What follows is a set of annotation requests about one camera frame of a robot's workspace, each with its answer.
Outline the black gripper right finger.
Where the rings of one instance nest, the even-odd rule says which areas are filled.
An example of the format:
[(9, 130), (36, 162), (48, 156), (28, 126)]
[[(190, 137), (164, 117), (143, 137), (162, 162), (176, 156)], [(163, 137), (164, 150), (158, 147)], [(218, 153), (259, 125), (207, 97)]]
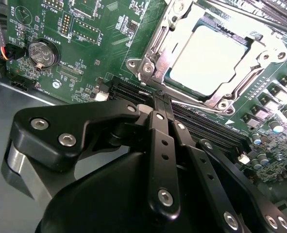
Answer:
[(227, 232), (287, 233), (287, 217), (233, 164), (223, 147), (239, 152), (250, 144), (238, 133), (173, 104), (163, 94), (178, 162), (197, 176), (213, 214)]

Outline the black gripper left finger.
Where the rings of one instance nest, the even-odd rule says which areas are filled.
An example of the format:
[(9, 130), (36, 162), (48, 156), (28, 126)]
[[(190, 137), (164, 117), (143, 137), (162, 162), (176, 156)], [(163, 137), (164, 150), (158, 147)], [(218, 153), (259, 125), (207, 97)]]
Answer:
[(174, 126), (168, 95), (154, 93), (147, 104), (125, 100), (26, 108), (13, 118), (1, 166), (6, 182), (47, 206), (73, 184), (77, 162), (127, 145), (149, 159), (143, 202), (148, 212), (174, 220), (180, 212)]

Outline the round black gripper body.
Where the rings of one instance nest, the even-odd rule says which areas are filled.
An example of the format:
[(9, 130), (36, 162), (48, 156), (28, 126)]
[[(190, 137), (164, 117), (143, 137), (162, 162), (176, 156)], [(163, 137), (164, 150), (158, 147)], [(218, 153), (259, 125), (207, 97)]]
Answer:
[(148, 160), (123, 155), (60, 190), (38, 233), (218, 233), (195, 173), (177, 168), (181, 211), (172, 222), (153, 218), (146, 203)]

